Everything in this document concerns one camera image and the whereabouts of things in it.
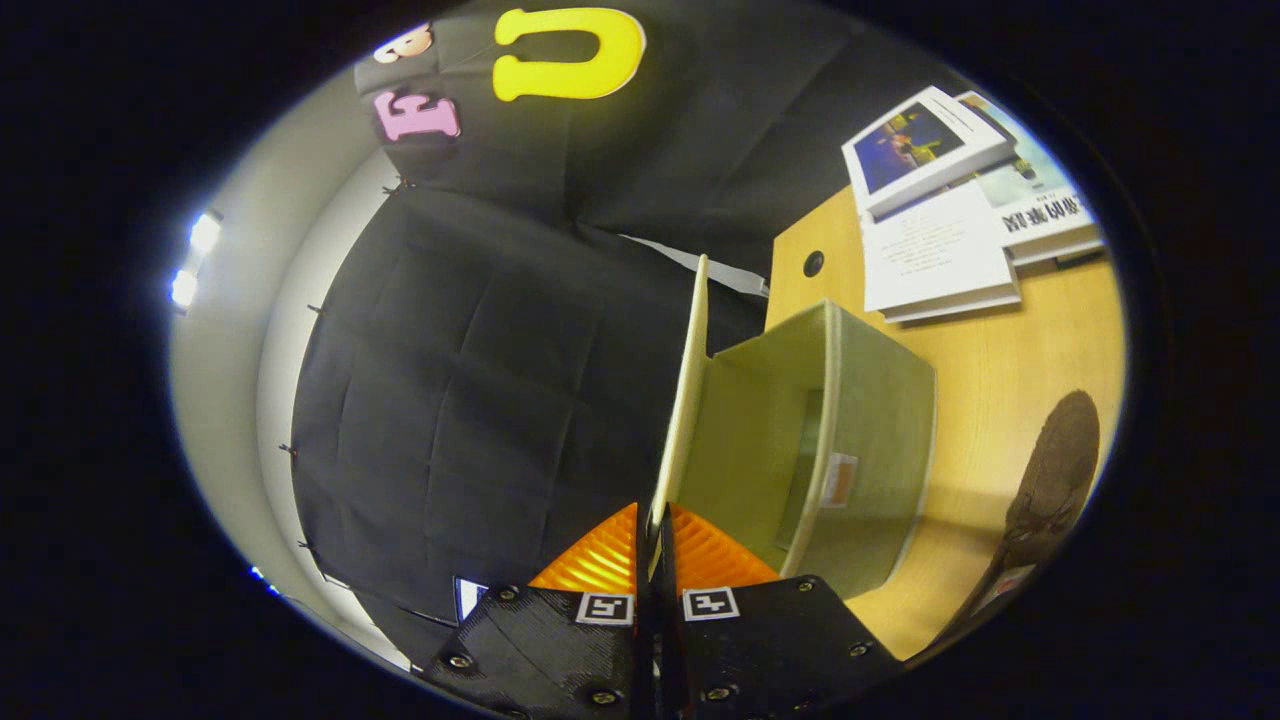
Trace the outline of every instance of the yellow letter u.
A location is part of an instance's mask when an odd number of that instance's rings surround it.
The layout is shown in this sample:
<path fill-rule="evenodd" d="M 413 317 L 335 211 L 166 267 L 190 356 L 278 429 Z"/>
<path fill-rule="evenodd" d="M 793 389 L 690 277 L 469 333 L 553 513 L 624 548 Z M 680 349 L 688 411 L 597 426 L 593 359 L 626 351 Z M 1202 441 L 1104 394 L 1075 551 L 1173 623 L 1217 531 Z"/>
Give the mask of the yellow letter u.
<path fill-rule="evenodd" d="M 522 35 L 579 29 L 595 35 L 600 49 L 585 63 L 524 63 L 503 55 L 493 64 L 493 91 L 499 100 L 547 95 L 590 100 L 604 97 L 631 81 L 644 55 L 644 28 L 631 15 L 605 8 L 564 8 L 526 13 L 508 10 L 498 18 L 493 38 L 511 45 Z"/>

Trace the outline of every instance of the book cover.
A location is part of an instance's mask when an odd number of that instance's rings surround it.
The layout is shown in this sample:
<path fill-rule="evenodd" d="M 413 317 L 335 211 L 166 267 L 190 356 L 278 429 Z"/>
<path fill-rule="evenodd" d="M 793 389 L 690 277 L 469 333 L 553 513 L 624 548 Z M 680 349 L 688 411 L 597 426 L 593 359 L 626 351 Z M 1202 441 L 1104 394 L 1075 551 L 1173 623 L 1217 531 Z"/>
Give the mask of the book cover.
<path fill-rule="evenodd" d="M 1052 255 L 1059 250 L 1078 251 L 1102 245 L 1101 233 L 1097 232 L 1075 233 L 1070 238 L 1070 247 L 1024 245 L 1093 225 L 1093 217 L 1066 172 L 1036 136 L 1012 115 L 977 92 L 957 95 L 956 100 L 988 122 L 998 124 L 1014 138 L 1014 156 L 1010 161 L 969 173 L 948 183 L 948 187 L 955 188 L 974 182 L 982 188 L 983 196 L 1000 219 L 1004 231 L 1001 242 L 1014 251 L 1015 261 L 1029 259 L 1033 254 Z"/>
<path fill-rule="evenodd" d="M 841 146 L 860 211 L 896 208 L 1012 152 L 1014 138 L 937 87 L 909 97 Z"/>
<path fill-rule="evenodd" d="M 905 322 L 1019 302 L 998 232 L 974 184 L 864 223 L 865 310 Z"/>

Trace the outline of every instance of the white wall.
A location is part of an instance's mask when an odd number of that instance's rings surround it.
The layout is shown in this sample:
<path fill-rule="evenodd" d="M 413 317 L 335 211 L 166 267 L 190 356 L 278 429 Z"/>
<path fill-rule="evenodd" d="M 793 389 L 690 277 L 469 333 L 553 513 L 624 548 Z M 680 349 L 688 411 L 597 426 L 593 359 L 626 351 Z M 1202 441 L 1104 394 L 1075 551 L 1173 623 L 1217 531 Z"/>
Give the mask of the white wall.
<path fill-rule="evenodd" d="M 329 286 L 351 246 L 387 200 L 381 188 L 394 187 L 398 182 L 396 168 L 385 152 L 378 150 L 370 155 L 316 219 L 289 265 L 262 345 L 257 382 L 257 445 L 266 496 L 275 521 L 291 541 L 289 550 L 294 561 L 324 596 L 326 605 L 342 619 L 339 629 L 383 657 L 394 656 L 394 662 L 408 669 L 408 659 L 378 632 L 356 596 L 340 585 L 326 583 L 311 553 L 293 542 L 303 539 L 302 524 L 298 521 L 293 496 L 289 456 L 279 450 L 279 445 L 288 442 L 293 434 L 291 428 L 298 373 L 316 323 L 316 314 L 307 305 L 319 307 L 324 304 Z"/>
<path fill-rule="evenodd" d="M 269 492 L 259 447 L 260 436 L 270 436 L 275 445 L 285 441 L 288 428 L 276 434 L 274 425 L 261 433 L 257 427 L 259 372 L 268 329 L 279 324 L 273 320 L 276 297 L 287 278 L 305 272 L 292 268 L 298 256 L 311 256 L 300 249 L 323 227 L 321 213 L 357 169 L 376 167 L 370 160 L 376 147 L 348 70 L 298 102 L 246 152 L 210 200 L 210 209 L 223 217 L 223 229 L 201 266 L 191 307 L 174 315 L 169 380 L 196 484 L 248 564 L 280 592 L 403 666 L 407 661 L 389 650 L 367 618 L 353 618 L 346 601 L 332 603 L 314 582 L 314 566 L 300 562 L 292 530 L 280 525 L 279 501 L 269 497 L 278 495 L 278 483 Z M 355 220 L 346 227 L 353 228 Z M 348 240 L 358 232 L 353 229 Z M 323 297 L 323 292 L 315 296 Z M 288 327 L 283 323 L 279 327 Z M 291 392 L 296 382 L 294 373 L 287 383 Z M 282 411 L 292 413 L 292 401 Z"/>

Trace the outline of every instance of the black cloth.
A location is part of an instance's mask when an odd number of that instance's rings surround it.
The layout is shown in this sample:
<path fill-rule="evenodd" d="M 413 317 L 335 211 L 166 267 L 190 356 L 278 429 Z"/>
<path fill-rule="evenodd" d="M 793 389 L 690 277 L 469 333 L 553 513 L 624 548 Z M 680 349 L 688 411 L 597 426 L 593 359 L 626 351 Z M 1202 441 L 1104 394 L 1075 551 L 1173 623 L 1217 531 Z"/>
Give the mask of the black cloth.
<path fill-rule="evenodd" d="M 397 192 L 334 278 L 298 379 L 293 487 L 320 569 L 452 621 L 456 577 L 527 583 L 648 501 L 692 278 L 600 231 Z M 758 305 L 710 291 L 710 351 L 762 331 Z"/>
<path fill-rule="evenodd" d="M 563 3 L 524 3 L 527 12 Z M 810 3 L 620 0 L 644 27 L 631 81 L 595 100 L 493 92 L 502 55 L 582 61 L 588 33 L 493 37 L 506 1 L 467 3 L 431 22 L 433 45 L 356 65 L 356 90 L 402 174 L 428 187 L 708 254 L 769 277 L 773 238 L 849 184 L 840 145 L 929 85 L 970 90 L 941 60 Z M 378 95 L 457 106 L 462 133 L 390 142 Z"/>

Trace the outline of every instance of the ceiling light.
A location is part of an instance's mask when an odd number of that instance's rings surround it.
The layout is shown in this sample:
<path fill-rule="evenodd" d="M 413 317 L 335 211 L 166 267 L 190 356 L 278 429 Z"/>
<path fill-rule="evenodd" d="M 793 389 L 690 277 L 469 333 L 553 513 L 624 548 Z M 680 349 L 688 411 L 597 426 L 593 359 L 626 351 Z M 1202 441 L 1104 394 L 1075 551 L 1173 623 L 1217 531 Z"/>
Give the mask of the ceiling light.
<path fill-rule="evenodd" d="M 196 275 L 187 270 L 178 270 L 178 277 L 173 279 L 173 292 L 169 296 L 182 307 L 191 305 L 191 300 L 196 296 Z"/>
<path fill-rule="evenodd" d="M 214 249 L 214 243 L 218 242 L 218 233 L 221 231 L 221 225 L 218 224 L 209 213 L 200 215 L 195 225 L 191 225 L 191 246 L 196 249 L 197 252 L 209 252 Z"/>

